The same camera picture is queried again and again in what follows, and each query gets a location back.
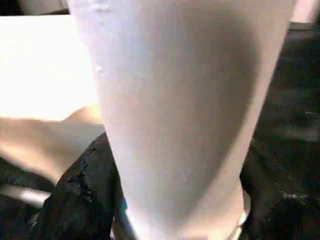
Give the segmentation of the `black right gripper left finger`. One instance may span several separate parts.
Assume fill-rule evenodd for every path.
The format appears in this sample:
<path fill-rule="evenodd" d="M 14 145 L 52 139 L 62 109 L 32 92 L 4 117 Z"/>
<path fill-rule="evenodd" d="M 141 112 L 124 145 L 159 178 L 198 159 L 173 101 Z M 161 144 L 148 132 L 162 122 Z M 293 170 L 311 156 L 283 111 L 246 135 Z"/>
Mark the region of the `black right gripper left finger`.
<path fill-rule="evenodd" d="M 64 172 L 39 210 L 32 240 L 108 240 L 119 175 L 105 133 Z"/>

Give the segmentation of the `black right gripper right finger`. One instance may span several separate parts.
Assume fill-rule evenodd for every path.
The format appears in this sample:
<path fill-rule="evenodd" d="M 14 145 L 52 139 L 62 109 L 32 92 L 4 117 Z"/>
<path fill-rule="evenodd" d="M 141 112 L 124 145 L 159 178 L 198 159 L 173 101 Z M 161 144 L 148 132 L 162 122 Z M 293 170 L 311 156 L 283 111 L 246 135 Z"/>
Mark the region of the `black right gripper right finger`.
<path fill-rule="evenodd" d="M 320 143 L 253 139 L 240 174 L 246 240 L 320 238 Z"/>

